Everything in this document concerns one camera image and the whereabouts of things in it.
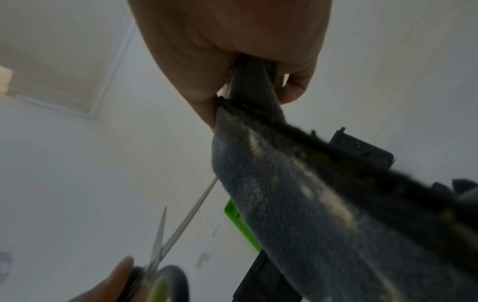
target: skin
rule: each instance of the skin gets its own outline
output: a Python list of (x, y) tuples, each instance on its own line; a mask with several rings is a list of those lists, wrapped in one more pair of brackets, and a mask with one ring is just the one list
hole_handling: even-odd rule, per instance
[[(110, 276), (93, 289), (73, 298), (70, 302), (116, 302), (128, 281), (133, 269), (133, 258), (124, 258)], [(136, 290), (130, 302), (144, 302), (147, 297), (147, 286), (142, 285)]]
[(331, 2), (129, 0), (129, 5), (158, 66), (214, 129), (216, 93), (239, 54), (277, 63), (276, 91), (282, 104), (305, 92), (324, 42)]

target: green plastic object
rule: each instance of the green plastic object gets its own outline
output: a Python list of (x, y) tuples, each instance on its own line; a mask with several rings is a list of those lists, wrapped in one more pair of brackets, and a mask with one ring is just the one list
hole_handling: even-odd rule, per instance
[(226, 213), (226, 215), (234, 223), (234, 225), (236, 225), (239, 231), (247, 238), (247, 240), (249, 240), (252, 246), (258, 252), (260, 252), (262, 250), (261, 245), (257, 241), (256, 237), (254, 236), (250, 228), (247, 226), (244, 219), (241, 218), (239, 211), (236, 209), (236, 207), (234, 206), (231, 200), (228, 201), (228, 204), (224, 208), (224, 213)]

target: gray fabric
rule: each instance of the gray fabric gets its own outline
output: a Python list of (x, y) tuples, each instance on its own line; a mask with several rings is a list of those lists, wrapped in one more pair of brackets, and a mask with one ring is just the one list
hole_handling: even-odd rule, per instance
[[(285, 123), (260, 60), (237, 64), (228, 99)], [(312, 169), (307, 148), (227, 101), (218, 109), (212, 152), (213, 169), (242, 217), (308, 300), (477, 300), (478, 285), (464, 273), (351, 202), (380, 193), (340, 176), (327, 160), (314, 159), (324, 164)]]

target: hand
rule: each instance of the hand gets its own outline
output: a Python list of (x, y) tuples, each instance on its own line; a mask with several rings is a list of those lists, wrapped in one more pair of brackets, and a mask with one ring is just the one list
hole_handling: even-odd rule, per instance
[[(216, 93), (240, 53), (277, 62), (279, 101), (307, 89), (332, 0), (129, 0), (157, 64), (211, 128)], [(282, 87), (284, 75), (289, 79)]]
[[(132, 269), (133, 258), (124, 258), (106, 280), (92, 290), (73, 298), (70, 302), (116, 302), (128, 281)], [(140, 286), (130, 299), (130, 302), (144, 302), (146, 301), (146, 296), (146, 286)]]

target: scissors handle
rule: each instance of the scissors handle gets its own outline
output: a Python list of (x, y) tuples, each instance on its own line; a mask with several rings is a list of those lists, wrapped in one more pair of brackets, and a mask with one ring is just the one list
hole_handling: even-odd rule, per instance
[(126, 282), (126, 285), (124, 286), (124, 289), (116, 302), (128, 302), (141, 284), (144, 274), (145, 271), (141, 266), (133, 267), (128, 281)]

